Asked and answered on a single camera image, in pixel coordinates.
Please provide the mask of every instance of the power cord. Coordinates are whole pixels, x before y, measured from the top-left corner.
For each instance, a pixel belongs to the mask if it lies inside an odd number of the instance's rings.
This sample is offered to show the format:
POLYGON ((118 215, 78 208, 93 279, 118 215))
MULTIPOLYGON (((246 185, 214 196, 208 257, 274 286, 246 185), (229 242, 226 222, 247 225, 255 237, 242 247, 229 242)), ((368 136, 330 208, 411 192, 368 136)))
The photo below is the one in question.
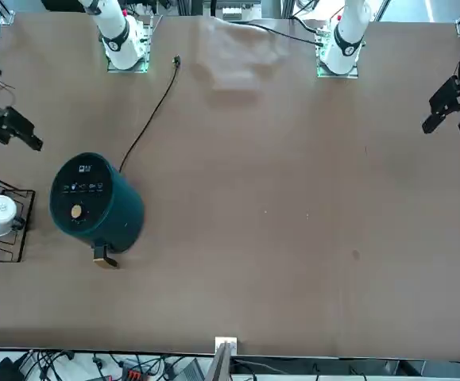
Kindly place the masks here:
POLYGON ((171 371, 173 370, 173 367, 175 367, 175 365, 177 365, 181 360, 185 359, 186 356, 181 356, 179 359, 173 361, 171 364, 168 364, 168 366, 166 366, 166 362, 164 362, 164 370, 163 370, 163 373, 160 375, 160 377, 158 379, 156 379, 156 381, 161 381, 162 379, 165 379, 166 381, 169 381, 170 378, 166 378, 166 375, 171 371))
POLYGON ((317 29, 307 26, 306 23, 300 20, 297 16, 292 16, 292 20, 297 21, 300 25, 302 25, 302 28, 306 29, 309 33, 313 33, 317 36, 319 35, 319 31, 317 29))
POLYGON ((274 371, 275 373, 278 373, 280 375, 287 375, 288 373, 286 371, 281 371, 280 369, 277 369, 275 367, 271 367, 270 365, 267 364, 262 364, 262 363, 256 363, 254 361, 248 361, 248 360, 235 360, 237 364, 239 365, 253 365, 255 367, 262 367, 262 368, 267 368, 270 371, 274 371))
POLYGON ((295 12, 295 14, 291 17, 291 18, 294 18, 296 15, 298 15, 300 12, 302 12, 303 10, 307 9, 313 2, 316 2, 316 5, 318 5, 319 3, 319 0, 311 0, 310 2, 308 2, 305 6, 303 6, 302 8, 300 8, 299 10, 297 10, 295 12))
POLYGON ((253 381, 258 381, 258 378, 256 377, 256 373, 254 372, 254 370, 250 366, 248 366, 246 364, 241 364, 239 361, 236 361, 235 359, 231 359, 231 362, 232 362, 231 367, 239 365, 239 366, 247 369, 251 373, 251 375, 253 375, 253 381))
POLYGON ((156 108, 154 109, 154 111, 152 112, 152 115, 150 115, 150 118, 149 118, 149 121, 147 121, 145 127, 143 127, 143 130, 140 132, 140 134, 137 136, 137 138, 134 140, 134 142, 131 144, 129 150, 127 151, 126 155, 124 156, 124 160, 122 161, 122 163, 120 164, 120 168, 118 169, 119 172, 122 172, 122 169, 124 168, 124 166, 126 165, 126 161, 130 155, 130 153, 133 151, 134 147, 136 147, 136 144, 137 142, 141 139, 141 137, 143 136, 143 133, 145 132, 145 130, 149 127, 150 125, 150 122, 152 121, 154 115, 156 114, 157 110, 159 109, 160 105, 162 104, 162 102, 164 101, 164 99, 166 98, 166 95, 168 95, 168 92, 169 90, 172 88, 172 85, 173 83, 175 82, 175 78, 176 78, 176 73, 178 72, 178 70, 180 69, 180 56, 175 56, 173 58, 173 64, 175 65, 175 71, 173 72, 173 77, 172 77, 172 80, 171 82, 169 83, 168 85, 168 88, 166 89, 166 91, 164 92, 164 95, 163 95, 163 98, 160 99, 159 103, 157 103, 157 106, 156 108))
POLYGON ((102 362, 101 359, 99 359, 95 353, 94 353, 94 356, 92 357, 92 363, 95 364, 95 366, 97 367, 97 370, 99 371, 99 374, 101 375, 101 380, 104 381, 105 377, 104 377, 104 374, 102 373, 102 367, 104 366, 104 363, 102 362))
POLYGON ((254 24, 254 23, 252 23, 252 22, 247 22, 247 21, 246 21, 246 22, 240 22, 240 23, 238 23, 238 24, 249 25, 249 26, 255 26, 255 27, 257 27, 257 28, 260 28, 260 29, 269 31, 269 32, 271 32, 271 33, 275 33, 275 34, 278 34, 278 35, 283 36, 283 37, 291 38, 292 40, 297 40, 297 41, 300 41, 300 42, 305 42, 306 44, 311 44, 311 45, 319 46, 320 48, 323 47, 323 44, 322 44, 321 42, 311 41, 311 40, 305 40, 305 39, 303 39, 303 38, 295 37, 295 36, 292 36, 291 34, 282 33, 282 32, 279 32, 278 30, 269 28, 268 26, 263 26, 263 25, 260 25, 260 24, 254 24))

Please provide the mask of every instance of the brown tabletop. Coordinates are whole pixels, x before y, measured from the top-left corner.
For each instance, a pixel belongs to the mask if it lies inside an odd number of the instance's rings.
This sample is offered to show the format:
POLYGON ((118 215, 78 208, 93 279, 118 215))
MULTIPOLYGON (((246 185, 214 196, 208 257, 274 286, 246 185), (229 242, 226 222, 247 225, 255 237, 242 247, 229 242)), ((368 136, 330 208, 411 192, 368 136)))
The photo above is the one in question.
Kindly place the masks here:
MULTIPOLYGON (((289 21, 269 26, 309 38, 289 21)), ((0 345, 460 360, 460 115, 428 99, 454 70, 453 25, 372 24, 360 78, 317 79, 311 45, 164 17, 146 75, 106 73, 84 14, 20 14, 2 79, 44 140, 0 145, 0 177, 37 191, 22 264, 0 264, 0 345), (129 158, 146 204, 121 270, 61 233, 61 165, 129 158)))

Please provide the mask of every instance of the black cable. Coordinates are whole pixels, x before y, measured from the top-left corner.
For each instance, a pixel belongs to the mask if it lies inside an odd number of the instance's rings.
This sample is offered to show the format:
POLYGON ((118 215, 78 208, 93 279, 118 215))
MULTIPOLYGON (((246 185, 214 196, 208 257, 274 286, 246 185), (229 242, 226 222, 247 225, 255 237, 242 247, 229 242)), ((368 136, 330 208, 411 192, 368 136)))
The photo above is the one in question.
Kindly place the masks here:
POLYGON ((292 16, 292 20, 298 21, 298 22, 300 23, 300 25, 302 25, 302 28, 306 29, 309 33, 313 33, 313 34, 315 34, 315 35, 319 35, 317 29, 310 28, 309 26, 306 25, 305 22, 303 22, 302 20, 300 20, 297 16, 292 16))
POLYGON ((56 357, 53 357, 53 353, 49 353, 48 354, 48 360, 49 360, 49 364, 48 366, 46 367, 46 375, 48 375, 48 370, 49 368, 51 368, 53 370, 53 374, 55 375, 55 378, 56 378, 56 381, 63 381, 62 380, 62 377, 60 377, 60 375, 58 374, 58 372, 56 371, 55 369, 55 360, 58 359, 60 356, 62 356, 63 353, 59 353, 56 357))
POLYGON ((345 7, 345 6, 342 6, 341 8, 339 8, 339 9, 331 16, 331 18, 329 18, 328 20, 329 20, 329 21, 332 20, 332 19, 334 18, 334 16, 335 16, 336 14, 338 14, 339 12, 341 12, 342 9, 343 9, 344 7, 345 7))
POLYGON ((166 379, 165 376, 166 374, 173 369, 173 367, 178 364, 181 360, 185 359, 186 356, 181 356, 178 360, 173 361, 171 364, 168 364, 168 367, 166 367, 166 362, 164 362, 164 370, 162 375, 156 381, 161 381, 162 379, 166 379))
POLYGON ((231 364, 231 366, 235 366, 235 365, 238 365, 240 367, 243 367, 245 369, 247 369, 248 371, 250 371, 251 375, 253 375, 253 381, 258 381, 258 378, 256 377, 256 373, 254 373, 254 370, 247 364, 242 364, 242 363, 239 363, 238 361, 236 360, 231 360, 233 361, 233 363, 231 364))
POLYGON ((154 115, 156 114, 156 112, 157 112, 157 110, 159 109, 160 105, 162 104, 162 102, 163 102, 164 99, 166 98, 166 95, 168 95, 169 89, 172 88, 172 85, 173 85, 173 83, 175 82, 176 73, 178 72, 178 70, 179 70, 179 68, 180 68, 180 56, 175 56, 175 58, 173 58, 173 64, 175 65, 175 72, 173 73, 173 77, 172 77, 171 82, 170 82, 169 85, 168 85, 168 88, 167 88, 166 91, 164 92, 163 98, 161 98, 160 101, 159 101, 159 103, 157 103, 157 106, 156 106, 156 108, 154 109, 154 111, 152 112, 152 115, 150 115, 149 121, 147 121, 145 127, 143 127, 143 130, 140 132, 140 134, 137 136, 137 138, 136 138, 136 139, 134 140, 134 142, 131 144, 129 150, 127 151, 126 155, 124 156, 124 160, 123 160, 122 163, 120 164, 120 168, 118 169, 119 172, 122 172, 122 169, 124 168, 124 165, 126 165, 126 161, 127 161, 127 158, 129 157, 129 154, 133 151, 134 147, 136 146, 137 142, 140 140, 141 136, 143 135, 143 133, 145 132, 145 130, 147 129, 147 127, 149 127, 149 124, 150 124, 150 122, 152 121, 154 115))
POLYGON ((105 379, 104 374, 103 374, 102 371, 99 369, 99 367, 97 367, 97 370, 99 371, 99 374, 101 375, 101 380, 104 381, 104 379, 105 379))
POLYGON ((308 2, 305 6, 303 6, 302 8, 300 8, 299 10, 297 10, 295 12, 294 15, 292 15, 292 17, 295 17, 297 14, 299 14, 300 12, 302 12, 303 10, 305 10, 306 8, 309 7, 309 5, 311 5, 313 2, 315 2, 316 0, 311 0, 310 2, 308 2))
POLYGON ((140 360, 140 357, 138 355, 135 355, 136 356, 136 360, 137 360, 137 364, 140 366, 140 373, 141 375, 144 375, 143 373, 143 367, 141 366, 141 360, 140 360))
POLYGON ((115 356, 113 356, 111 353, 109 353, 111 359, 118 365, 119 368, 123 368, 124 367, 124 363, 122 361, 118 361, 117 359, 115 359, 115 356))
POLYGON ((94 355, 92 356, 92 362, 95 364, 95 367, 97 368, 100 376, 101 376, 101 380, 104 381, 105 377, 104 377, 104 374, 102 373, 101 369, 102 369, 102 360, 99 359, 95 353, 94 355))
POLYGON ((23 379, 24 381, 26 381, 30 375, 30 373, 32 373, 32 370, 36 367, 36 365, 39 364, 39 354, 37 354, 37 360, 35 363, 32 364, 32 366, 29 368, 29 371, 26 372, 26 375, 25 375, 25 378, 23 379))
POLYGON ((20 367, 18 369, 22 369, 23 368, 23 365, 25 365, 31 358, 33 357, 33 351, 31 351, 27 357, 23 360, 23 362, 21 362, 20 364, 20 367))
POLYGON ((41 370, 41 379, 47 379, 48 381, 52 381, 48 377, 49 365, 48 365, 48 360, 46 360, 46 354, 45 353, 42 353, 41 360, 39 360, 39 369, 41 370), (46 363, 46 365, 44 367, 41 366, 41 360, 44 360, 44 362, 46 363))
POLYGON ((301 41, 301 42, 305 42, 307 44, 312 44, 312 45, 316 45, 316 46, 319 46, 319 47, 323 47, 323 44, 321 42, 316 42, 316 41, 311 41, 311 40, 305 40, 303 38, 299 38, 299 37, 295 37, 295 36, 292 36, 290 34, 286 34, 286 33, 282 33, 282 32, 279 32, 275 29, 272 29, 272 28, 269 28, 268 26, 263 26, 263 25, 259 25, 259 24, 253 24, 253 23, 250 23, 250 22, 244 22, 242 23, 243 25, 250 25, 250 26, 256 26, 257 28, 260 28, 260 29, 263 29, 263 30, 267 30, 269 32, 272 32, 272 33, 275 33, 275 34, 279 34, 280 36, 283 36, 283 37, 287 37, 287 38, 291 38, 292 40, 297 40, 297 41, 301 41))

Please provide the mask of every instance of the wire rack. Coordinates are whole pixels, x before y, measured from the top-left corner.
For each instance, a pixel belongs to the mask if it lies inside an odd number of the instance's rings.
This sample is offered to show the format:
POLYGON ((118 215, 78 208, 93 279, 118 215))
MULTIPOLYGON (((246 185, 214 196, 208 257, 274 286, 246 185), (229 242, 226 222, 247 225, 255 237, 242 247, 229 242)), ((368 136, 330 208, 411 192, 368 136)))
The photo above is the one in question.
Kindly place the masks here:
POLYGON ((25 221, 23 229, 12 230, 9 234, 0 237, 0 263, 18 263, 23 257, 23 248, 25 247, 36 192, 30 189, 18 189, 0 180, 0 194, 10 197, 16 202, 16 217, 25 221))

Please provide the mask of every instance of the white mount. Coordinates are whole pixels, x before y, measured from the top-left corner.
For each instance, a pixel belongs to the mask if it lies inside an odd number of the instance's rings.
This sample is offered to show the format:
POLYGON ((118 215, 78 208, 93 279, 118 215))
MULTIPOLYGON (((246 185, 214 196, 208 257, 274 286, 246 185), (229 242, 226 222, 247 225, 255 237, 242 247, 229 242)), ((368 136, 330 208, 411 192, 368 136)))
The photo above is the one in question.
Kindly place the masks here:
POLYGON ((366 0, 346 0, 341 21, 332 31, 322 57, 322 62, 330 71, 344 75, 353 69, 371 16, 371 7, 366 0))
POLYGON ((132 68, 146 53, 143 22, 124 17, 118 0, 79 0, 102 34, 106 55, 119 70, 132 68))

